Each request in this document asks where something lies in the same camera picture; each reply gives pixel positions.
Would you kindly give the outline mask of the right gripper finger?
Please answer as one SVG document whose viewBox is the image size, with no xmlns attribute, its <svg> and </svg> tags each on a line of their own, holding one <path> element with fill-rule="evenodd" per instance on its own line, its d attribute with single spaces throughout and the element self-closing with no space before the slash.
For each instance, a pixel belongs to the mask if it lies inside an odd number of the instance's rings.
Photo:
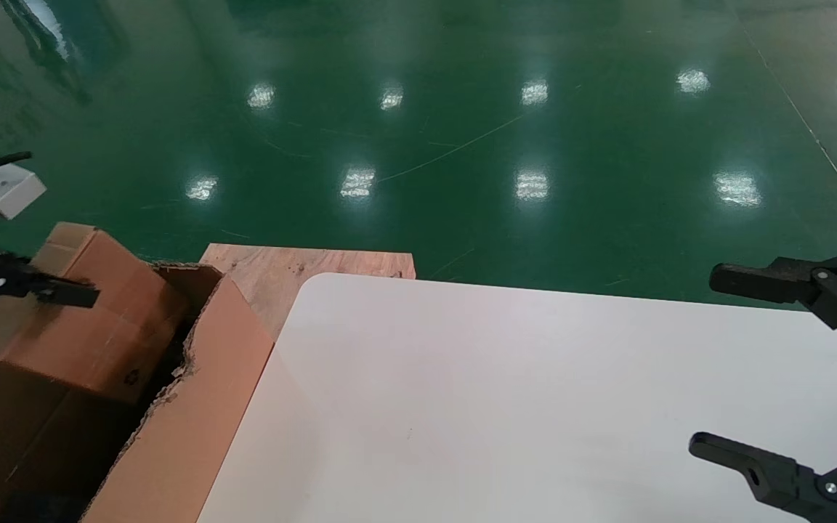
<svg viewBox="0 0 837 523">
<path fill-rule="evenodd" d="M 765 268 L 717 264 L 708 285 L 718 293 L 754 300 L 798 302 L 837 332 L 837 257 L 824 261 L 777 257 Z"/>
<path fill-rule="evenodd" d="M 741 474 L 757 502 L 807 522 L 837 522 L 837 467 L 824 474 L 794 459 L 698 431 L 689 453 Z"/>
</svg>

